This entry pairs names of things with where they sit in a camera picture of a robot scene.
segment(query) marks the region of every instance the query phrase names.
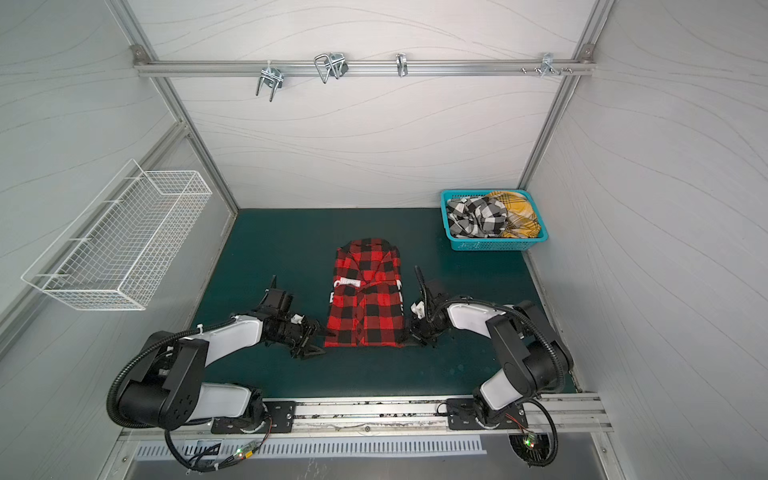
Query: teal basket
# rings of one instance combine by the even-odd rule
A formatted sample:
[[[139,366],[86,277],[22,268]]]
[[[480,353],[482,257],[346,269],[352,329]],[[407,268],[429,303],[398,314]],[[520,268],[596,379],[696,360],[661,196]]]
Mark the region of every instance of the teal basket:
[[[541,232],[539,232],[538,238],[456,238],[451,236],[451,231],[448,228],[448,212],[445,211],[445,204],[448,200],[453,198],[464,197],[482,197],[483,195],[490,194],[497,190],[519,192],[525,195],[525,198],[531,202],[533,211],[538,217],[538,223],[541,225]],[[536,203],[531,198],[531,195],[525,190],[505,190],[503,188],[497,188],[496,190],[444,190],[441,195],[442,202],[440,208],[442,210],[442,226],[445,228],[445,235],[448,236],[448,240],[451,240],[451,248],[453,250],[527,250],[533,247],[536,243],[547,240],[547,227],[544,226],[544,220],[541,218],[541,214],[538,212]]]

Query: metal plate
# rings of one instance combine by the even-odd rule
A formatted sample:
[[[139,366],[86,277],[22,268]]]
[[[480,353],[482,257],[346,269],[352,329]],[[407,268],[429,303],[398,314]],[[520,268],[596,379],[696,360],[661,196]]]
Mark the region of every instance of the metal plate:
[[[293,416],[296,412],[296,402],[264,402],[267,414],[272,417],[271,433],[290,433],[293,428]],[[215,419],[210,426],[210,432],[214,435],[228,435],[244,433],[266,433],[267,425],[259,427],[255,432],[243,432],[234,427],[230,419]]]
[[[448,415],[448,428],[451,430],[507,430],[516,429],[517,424],[510,420],[504,419],[503,422],[496,426],[482,425],[475,417],[474,407],[472,399],[460,398],[460,399],[447,399],[445,401],[449,412],[456,412]],[[523,426],[528,426],[528,420],[525,418],[525,413],[520,415],[517,409],[507,409],[509,415],[515,417],[515,420],[520,422]]]

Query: aluminum rail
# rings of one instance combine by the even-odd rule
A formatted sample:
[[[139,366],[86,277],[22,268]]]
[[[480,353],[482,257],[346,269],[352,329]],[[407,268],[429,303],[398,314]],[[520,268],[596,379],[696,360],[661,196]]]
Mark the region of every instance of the aluminum rail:
[[[277,437],[360,436],[360,435],[466,435],[519,432],[511,422],[493,430],[450,430],[448,418],[436,415],[446,398],[457,396],[350,397],[327,399],[275,399],[296,401],[291,433]],[[599,395],[565,393],[543,395],[541,404],[549,411],[558,432],[613,432]],[[526,403],[523,407],[528,428],[548,432],[549,423],[541,411]],[[227,438],[253,435],[229,434]],[[160,429],[123,429],[120,440],[158,440]],[[183,426],[174,430],[175,439],[211,438],[209,425]]]
[[[345,77],[397,77],[393,60],[350,60]],[[541,60],[408,60],[409,77],[492,77],[540,75]],[[313,61],[271,61],[286,77],[317,77]],[[551,76],[591,75],[594,63],[553,60]],[[140,77],[258,77],[267,61],[137,61]]]

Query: gray wall panel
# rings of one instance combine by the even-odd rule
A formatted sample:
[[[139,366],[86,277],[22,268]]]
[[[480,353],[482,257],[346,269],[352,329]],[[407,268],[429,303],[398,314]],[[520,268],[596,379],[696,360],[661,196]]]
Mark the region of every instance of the gray wall panel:
[[[102,0],[5,2],[0,43],[2,311],[61,228],[174,119]],[[203,170],[186,140],[161,167]],[[0,361],[0,477],[98,475],[119,431],[104,410],[111,380],[150,333],[186,326],[228,220],[214,194],[144,312],[83,313],[41,295]]]
[[[630,478],[768,475],[768,8],[619,0],[529,190]]]

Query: wire rack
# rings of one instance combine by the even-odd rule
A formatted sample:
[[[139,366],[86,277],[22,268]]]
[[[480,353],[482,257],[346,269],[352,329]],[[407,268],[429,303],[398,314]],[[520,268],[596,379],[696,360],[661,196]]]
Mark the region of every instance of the wire rack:
[[[145,309],[211,191],[195,170],[135,167],[134,176],[113,179],[125,183],[120,193],[91,202],[22,275],[25,282],[77,310]],[[89,211],[95,221],[68,237]],[[46,263],[57,244],[63,254]]]

